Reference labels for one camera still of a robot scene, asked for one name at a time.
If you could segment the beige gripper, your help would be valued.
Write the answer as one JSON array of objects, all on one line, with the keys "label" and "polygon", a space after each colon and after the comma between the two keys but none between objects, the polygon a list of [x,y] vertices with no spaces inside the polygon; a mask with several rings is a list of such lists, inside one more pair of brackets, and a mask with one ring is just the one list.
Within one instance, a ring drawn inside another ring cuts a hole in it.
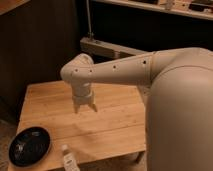
[{"label": "beige gripper", "polygon": [[72,99],[74,101],[74,112],[77,114],[79,109],[80,109],[80,105],[84,105],[84,104],[90,104],[90,107],[97,112],[97,106],[94,102],[94,92],[91,91],[86,95],[80,95],[77,94],[76,92],[73,93],[72,95]]}]

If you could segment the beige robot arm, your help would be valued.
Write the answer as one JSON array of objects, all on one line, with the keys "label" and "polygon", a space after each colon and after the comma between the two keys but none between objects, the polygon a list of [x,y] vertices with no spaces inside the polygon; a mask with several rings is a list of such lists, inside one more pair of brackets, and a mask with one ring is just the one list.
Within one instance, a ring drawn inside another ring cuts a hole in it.
[{"label": "beige robot arm", "polygon": [[147,171],[213,171],[213,51],[161,50],[99,64],[81,53],[60,75],[76,107],[93,102],[93,83],[146,87]]}]

